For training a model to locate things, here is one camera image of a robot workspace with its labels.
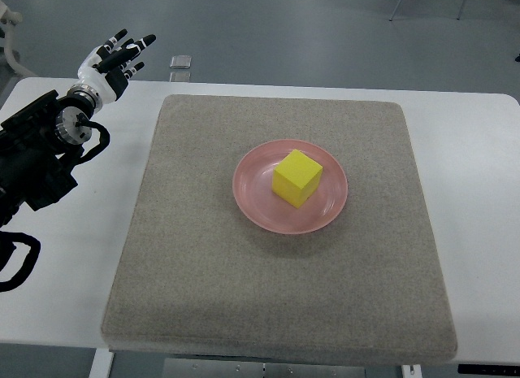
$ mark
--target chair leg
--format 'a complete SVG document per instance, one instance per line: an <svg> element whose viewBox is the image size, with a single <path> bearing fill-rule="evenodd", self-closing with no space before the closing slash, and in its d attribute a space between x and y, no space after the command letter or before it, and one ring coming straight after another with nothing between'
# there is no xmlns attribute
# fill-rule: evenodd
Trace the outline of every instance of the chair leg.
<svg viewBox="0 0 520 378"><path fill-rule="evenodd" d="M403 0L399 0L399 1L397 2L397 5L396 5L396 7L395 7L395 8L394 8L394 10L393 10L393 13L392 13L392 15L390 16L390 19L389 19L390 21L392 21L392 19L393 19L393 16L394 16L394 15L396 14L396 12L397 12L397 9L398 9L398 8L399 8L399 6L401 5L401 2L402 2L402 1L403 1Z"/></svg>
<svg viewBox="0 0 520 378"><path fill-rule="evenodd" d="M464 8L465 4L466 4L466 0L462 0L461 8L458 10L457 20L461 19L462 9Z"/></svg>

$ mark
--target table leg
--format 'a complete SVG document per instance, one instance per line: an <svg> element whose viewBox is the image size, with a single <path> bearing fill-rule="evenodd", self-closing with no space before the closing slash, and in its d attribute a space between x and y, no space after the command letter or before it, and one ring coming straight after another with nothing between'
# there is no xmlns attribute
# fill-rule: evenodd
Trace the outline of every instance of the table leg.
<svg viewBox="0 0 520 378"><path fill-rule="evenodd" d="M421 373L421 366L414 364L413 366L401 366L403 371L403 378L423 378Z"/></svg>
<svg viewBox="0 0 520 378"><path fill-rule="evenodd" d="M108 378L111 374L113 358L114 354L112 354L108 349L96 349L89 378Z"/></svg>

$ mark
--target white robotic hand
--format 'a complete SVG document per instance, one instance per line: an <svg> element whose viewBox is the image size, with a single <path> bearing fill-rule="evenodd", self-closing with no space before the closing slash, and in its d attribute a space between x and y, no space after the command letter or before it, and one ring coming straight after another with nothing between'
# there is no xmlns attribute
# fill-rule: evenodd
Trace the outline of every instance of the white robotic hand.
<svg viewBox="0 0 520 378"><path fill-rule="evenodd" d="M145 66L139 62L129 67L131 62L155 41L155 35L148 35L137 42L129 39L120 45L126 34L127 30L123 29L92 50L78 69L78 81L68 91L68 94L87 98L94 112L119 99L128 86L128 80Z"/></svg>

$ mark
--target small metal object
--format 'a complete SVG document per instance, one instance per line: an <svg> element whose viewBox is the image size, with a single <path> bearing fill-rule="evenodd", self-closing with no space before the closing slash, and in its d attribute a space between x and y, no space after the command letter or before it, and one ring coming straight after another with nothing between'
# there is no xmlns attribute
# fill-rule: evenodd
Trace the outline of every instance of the small metal object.
<svg viewBox="0 0 520 378"><path fill-rule="evenodd" d="M171 83L189 83L189 72L171 72L170 73L170 82Z"/></svg>
<svg viewBox="0 0 520 378"><path fill-rule="evenodd" d="M71 145L81 145L92 136L92 129L77 123L85 113L77 107L66 107L56 117L56 134L60 140Z"/></svg>
<svg viewBox="0 0 520 378"><path fill-rule="evenodd" d="M191 55L174 55L171 57L170 67L173 69L189 69L192 65Z"/></svg>

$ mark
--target yellow cube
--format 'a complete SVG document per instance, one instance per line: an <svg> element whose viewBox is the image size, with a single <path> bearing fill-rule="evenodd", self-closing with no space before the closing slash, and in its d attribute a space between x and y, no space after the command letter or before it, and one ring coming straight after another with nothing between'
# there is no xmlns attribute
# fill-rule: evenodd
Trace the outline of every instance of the yellow cube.
<svg viewBox="0 0 520 378"><path fill-rule="evenodd" d="M273 171L273 191L299 208L319 186L323 167L299 150L293 150Z"/></svg>

